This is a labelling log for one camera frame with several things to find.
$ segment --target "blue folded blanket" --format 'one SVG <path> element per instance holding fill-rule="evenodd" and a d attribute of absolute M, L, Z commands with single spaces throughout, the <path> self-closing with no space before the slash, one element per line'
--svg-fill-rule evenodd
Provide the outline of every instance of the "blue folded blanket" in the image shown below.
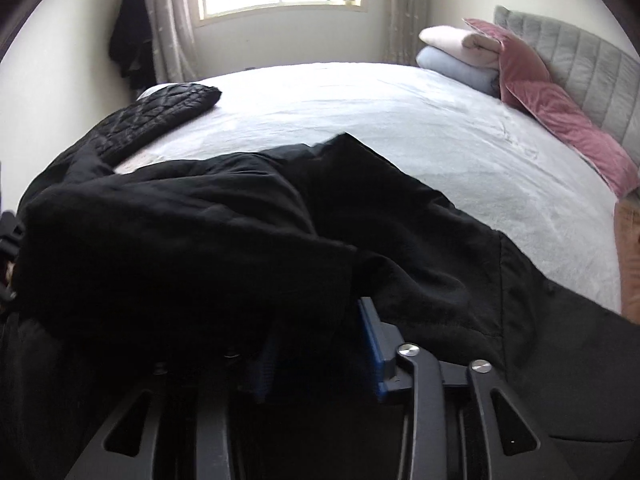
<path fill-rule="evenodd" d="M 430 45 L 422 49 L 415 60 L 420 68 L 460 81 L 483 94 L 500 97 L 499 72 L 493 68 L 471 66 Z"/>

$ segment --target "window frame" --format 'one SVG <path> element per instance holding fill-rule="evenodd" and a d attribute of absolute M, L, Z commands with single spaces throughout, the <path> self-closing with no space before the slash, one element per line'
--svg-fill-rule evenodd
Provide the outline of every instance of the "window frame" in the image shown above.
<path fill-rule="evenodd" d="M 245 9 L 230 10 L 222 12 L 216 16 L 206 16 L 201 18 L 203 12 L 201 8 L 203 0 L 188 0 L 189 12 L 191 15 L 191 23 L 193 27 L 204 27 L 211 23 L 225 22 L 235 18 L 244 16 L 252 16 L 255 14 L 265 14 L 268 12 L 280 12 L 284 10 L 346 10 L 347 12 L 367 12 L 367 0 L 360 0 L 360 4 L 344 4 L 344 3 L 318 3 L 318 2 L 295 2 L 295 3 L 277 3 L 265 4 L 260 6 L 247 7 Z"/>

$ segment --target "white folded blanket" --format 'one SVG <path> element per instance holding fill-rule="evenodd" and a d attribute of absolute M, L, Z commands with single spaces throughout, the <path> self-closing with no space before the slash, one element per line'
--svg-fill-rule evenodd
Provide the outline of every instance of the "white folded blanket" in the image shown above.
<path fill-rule="evenodd" d="M 425 28 L 420 39 L 465 63 L 480 68 L 498 68 L 500 41 L 472 30 L 439 25 Z"/>

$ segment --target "silver bolt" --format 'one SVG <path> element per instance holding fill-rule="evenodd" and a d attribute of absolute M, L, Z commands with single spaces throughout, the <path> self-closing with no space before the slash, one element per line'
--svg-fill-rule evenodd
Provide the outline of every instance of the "silver bolt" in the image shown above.
<path fill-rule="evenodd" d="M 491 371 L 491 363 L 484 359 L 476 359 L 471 363 L 471 369 L 479 374 L 485 374 Z"/>
<path fill-rule="evenodd" d="M 164 375 L 166 373 L 166 363 L 156 363 L 154 366 L 154 375 Z"/>
<path fill-rule="evenodd" d="M 413 357 L 420 353 L 420 347 L 413 343 L 404 343 L 398 347 L 398 353 L 405 357 Z"/>

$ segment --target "black fabric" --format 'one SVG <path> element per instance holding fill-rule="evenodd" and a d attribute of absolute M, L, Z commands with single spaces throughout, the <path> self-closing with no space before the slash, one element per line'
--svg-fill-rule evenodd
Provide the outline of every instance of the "black fabric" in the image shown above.
<path fill-rule="evenodd" d="M 640 431 L 639 327 L 348 134 L 113 173 L 182 106 L 94 128 L 20 204 L 0 424 L 36 478 L 62 477 L 146 356 L 251 352 L 276 316 L 321 351 L 357 296 L 441 360 L 491 361 L 579 478 L 620 466 Z M 603 476 L 580 459 L 594 449 Z"/>
<path fill-rule="evenodd" d="M 109 41 L 109 57 L 119 65 L 120 75 L 129 77 L 131 89 L 145 90 L 156 84 L 145 0 L 122 0 Z"/>

